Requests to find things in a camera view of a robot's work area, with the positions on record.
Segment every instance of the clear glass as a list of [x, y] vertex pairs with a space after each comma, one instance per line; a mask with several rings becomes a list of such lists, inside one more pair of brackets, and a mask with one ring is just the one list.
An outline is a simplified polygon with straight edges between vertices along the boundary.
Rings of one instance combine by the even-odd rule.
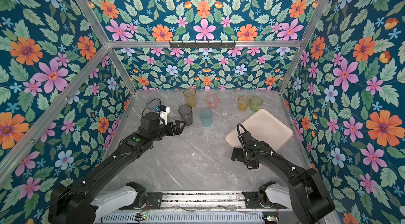
[[193, 124], [193, 108], [190, 105], [180, 106], [179, 114], [181, 120], [185, 122], [185, 125]]
[[159, 106], [159, 100], [157, 99], [150, 99], [146, 102], [146, 113], [148, 112], [155, 112], [156, 108]]
[[252, 96], [250, 99], [250, 110], [256, 112], [260, 109], [260, 105], [262, 105], [263, 100], [258, 96]]
[[250, 104], [250, 98], [242, 95], [238, 98], [238, 110], [245, 112]]
[[207, 108], [202, 109], [200, 111], [200, 119], [204, 127], [209, 127], [212, 124], [212, 110]]
[[208, 108], [210, 108], [211, 110], [215, 110], [216, 108], [218, 108], [219, 101], [220, 99], [217, 95], [208, 95], [207, 96]]
[[183, 95], [185, 98], [185, 102], [190, 105], [191, 107], [197, 106], [197, 95], [196, 90], [193, 88], [185, 89], [183, 91]]

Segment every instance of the orange flower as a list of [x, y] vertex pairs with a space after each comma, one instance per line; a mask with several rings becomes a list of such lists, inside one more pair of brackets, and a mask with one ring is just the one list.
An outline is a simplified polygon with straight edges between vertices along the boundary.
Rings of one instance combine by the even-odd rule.
[[215, 3], [215, 7], [217, 8], [217, 9], [220, 9], [220, 8], [222, 8], [224, 5], [222, 5], [222, 2], [220, 2], [220, 1], [217, 1], [216, 3]]
[[396, 18], [389, 18], [385, 24], [384, 24], [384, 28], [385, 29], [392, 29], [394, 28], [397, 24], [399, 23], [399, 21]]
[[211, 6], [206, 1], [200, 1], [200, 5], [197, 6], [198, 14], [202, 18], [207, 18], [210, 15]]
[[11, 112], [0, 113], [0, 144], [2, 149], [12, 148], [14, 141], [19, 142], [24, 136], [23, 132], [28, 131], [28, 123], [23, 123], [25, 118], [22, 115], [15, 115]]
[[314, 42], [312, 43], [312, 48], [311, 48], [311, 57], [312, 59], [319, 59], [319, 57], [322, 57], [324, 54], [324, 49], [326, 44], [324, 43], [325, 39], [323, 37], [318, 37]]
[[169, 31], [167, 26], [158, 24], [157, 27], [153, 27], [152, 36], [156, 38], [156, 41], [172, 41], [173, 33]]
[[298, 18], [300, 15], [304, 14], [306, 9], [306, 1], [297, 0], [296, 3], [291, 5], [291, 9], [288, 11], [290, 17]]
[[252, 27], [251, 24], [247, 24], [246, 27], [240, 27], [240, 31], [238, 31], [237, 36], [239, 37], [239, 41], [253, 41], [255, 37], [257, 37], [257, 28], [255, 26]]
[[211, 80], [211, 78], [209, 78], [209, 77], [205, 77], [203, 80], [202, 80], [202, 82], [205, 84], [205, 85], [210, 85], [212, 82], [211, 82], [212, 80]]
[[388, 62], [390, 62], [390, 59], [391, 59], [390, 52], [389, 52], [389, 51], [383, 52], [382, 54], [380, 54], [379, 59], [380, 59], [380, 61], [381, 61], [382, 63], [388, 63]]
[[358, 221], [353, 217], [351, 213], [343, 214], [343, 222], [345, 224], [358, 224]]
[[186, 1], [184, 4], [184, 7], [187, 9], [191, 9], [191, 2], [190, 1]]
[[353, 57], [355, 57], [357, 61], [366, 61], [369, 59], [369, 56], [374, 53], [374, 47], [375, 41], [372, 37], [367, 37], [367, 39], [362, 38], [358, 41], [358, 44], [354, 46], [356, 51], [353, 52]]
[[275, 77], [270, 77], [266, 79], [265, 83], [266, 85], [273, 85], [274, 83], [276, 83], [276, 81], [277, 79]]
[[310, 125], [311, 125], [311, 121], [309, 121], [309, 119], [307, 117], [303, 117], [302, 118], [302, 122], [301, 122], [302, 127], [304, 128], [304, 130], [308, 130]]
[[97, 130], [100, 133], [105, 133], [107, 131], [109, 125], [110, 125], [109, 119], [107, 117], [102, 117], [98, 124], [99, 127], [97, 128]]
[[141, 84], [142, 86], [147, 86], [147, 85], [149, 85], [149, 80], [148, 79], [145, 79], [144, 77], [139, 77], [138, 78], [138, 82], [139, 82], [139, 84]]
[[34, 62], [38, 62], [39, 58], [42, 58], [42, 48], [39, 44], [35, 44], [33, 39], [28, 38], [26, 40], [23, 37], [18, 38], [18, 42], [11, 42], [10, 44], [11, 49], [10, 54], [13, 57], [17, 57], [19, 63], [27, 65], [33, 65]]
[[111, 19], [118, 18], [118, 9], [117, 6], [113, 3], [110, 3], [108, 0], [101, 1], [101, 10], [103, 13]]
[[128, 104], [129, 104], [129, 99], [127, 99], [127, 100], [124, 102], [124, 110], [126, 110], [126, 109], [128, 108]]
[[315, 164], [311, 163], [311, 167], [312, 167], [314, 170], [318, 171], [318, 169], [315, 168]]
[[379, 115], [375, 111], [370, 115], [371, 120], [366, 123], [371, 139], [377, 139], [377, 144], [383, 147], [387, 146], [387, 141], [390, 146], [396, 146], [399, 144], [397, 137], [405, 136], [405, 129], [397, 126], [402, 124], [402, 120], [397, 115], [390, 116], [388, 110], [381, 110]]
[[80, 49], [80, 54], [83, 57], [86, 57], [87, 60], [93, 58], [94, 54], [96, 53], [93, 40], [90, 40], [87, 36], [79, 37], [78, 40], [80, 42], [77, 43], [77, 47]]

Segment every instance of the floral wallpaper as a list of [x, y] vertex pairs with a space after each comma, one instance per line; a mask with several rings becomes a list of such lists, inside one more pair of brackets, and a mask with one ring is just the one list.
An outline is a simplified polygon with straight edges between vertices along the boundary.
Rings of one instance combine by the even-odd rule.
[[68, 186], [101, 162], [130, 98], [105, 56], [3, 185], [0, 223], [48, 223], [52, 189]]
[[122, 48], [117, 53], [138, 89], [277, 90], [295, 49]]
[[317, 2], [89, 0], [111, 40], [152, 41], [300, 39]]
[[284, 92], [342, 223], [405, 223], [404, 0], [331, 0]]
[[100, 44], [73, 0], [0, 0], [0, 160]]

